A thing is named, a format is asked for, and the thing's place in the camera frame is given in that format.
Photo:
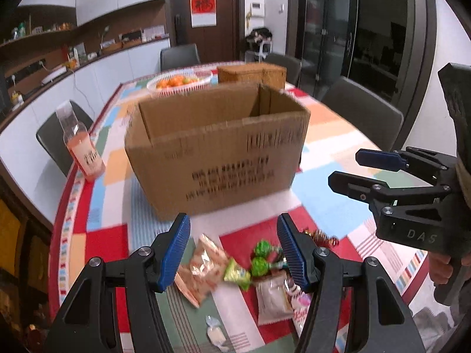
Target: cardboard box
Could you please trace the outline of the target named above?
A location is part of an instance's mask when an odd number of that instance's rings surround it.
[[[284,89],[286,68],[271,63],[251,62],[218,67],[218,82],[255,82],[274,89]]]
[[[258,84],[220,84],[139,103],[125,138],[131,166],[160,220],[288,189],[310,112]]]

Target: chair backrest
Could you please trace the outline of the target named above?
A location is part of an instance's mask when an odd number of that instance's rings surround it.
[[[196,44],[180,45],[162,49],[160,52],[160,70],[186,68],[200,65],[200,56]]]
[[[93,120],[74,101],[71,101],[71,104],[77,119],[89,130],[93,124]],[[62,173],[67,176],[73,160],[69,150],[64,144],[63,135],[64,132],[62,131],[62,126],[57,119],[56,113],[52,113],[36,132],[36,139],[52,160],[55,161]]]
[[[404,121],[402,113],[389,102],[345,77],[335,81],[321,102],[383,151],[391,150]]]
[[[301,61],[289,55],[270,53],[265,57],[265,62],[286,68],[286,82],[298,85],[299,75],[301,74]]]

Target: finger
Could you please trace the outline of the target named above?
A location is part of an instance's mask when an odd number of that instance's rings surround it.
[[[444,285],[448,283],[448,279],[446,277],[437,275],[436,273],[430,271],[430,280],[432,280],[437,285]]]
[[[437,260],[430,260],[429,271],[446,279],[449,279],[451,275],[453,275],[453,267],[451,265],[441,263]]]
[[[461,259],[461,265],[464,265],[465,267],[471,266],[471,254],[468,254]]]
[[[445,254],[437,254],[437,253],[429,252],[429,259],[434,260],[434,261],[438,261],[438,262],[443,263],[443,264],[449,264],[450,260],[451,260],[451,257],[447,256]]]

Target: colorful patchwork tablecloth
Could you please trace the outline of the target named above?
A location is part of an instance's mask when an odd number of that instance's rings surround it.
[[[214,73],[215,64],[203,65]],[[140,246],[150,245],[156,235],[168,230],[170,222],[160,222],[133,174],[124,135],[130,113],[147,96],[151,76],[118,87],[92,129],[91,137],[107,165],[102,177],[87,183],[72,168],[59,205],[51,244],[49,296],[54,316],[84,264],[94,256],[105,261],[126,258]],[[245,268],[260,239],[279,244],[276,218],[288,212],[299,228],[320,228],[335,235],[340,244],[334,252],[341,258],[363,261],[377,257],[397,289],[410,301],[425,276],[426,253],[385,242],[375,236],[375,223],[368,205],[333,193],[327,177],[335,170],[388,182],[391,187],[419,185],[407,173],[391,173],[357,165],[359,148],[376,149],[354,126],[322,103],[287,84],[286,90],[311,112],[300,171],[291,189],[238,206],[191,218],[191,236],[183,262],[189,260],[195,241],[205,233],[221,245]],[[132,352],[124,289],[117,290],[118,322],[123,348]],[[220,319],[224,333],[236,352],[293,352],[296,345],[291,321],[258,326],[258,305],[254,288],[247,292],[221,284],[198,310],[170,286],[157,295],[165,327],[175,352],[206,353],[219,350],[206,337],[205,317]],[[343,352],[348,330],[348,298],[342,317],[336,349]]]

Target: bottle label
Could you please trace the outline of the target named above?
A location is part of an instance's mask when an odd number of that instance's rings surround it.
[[[90,137],[86,137],[79,144],[71,147],[71,150],[85,175],[93,175],[100,170],[103,161],[95,146],[92,145]]]

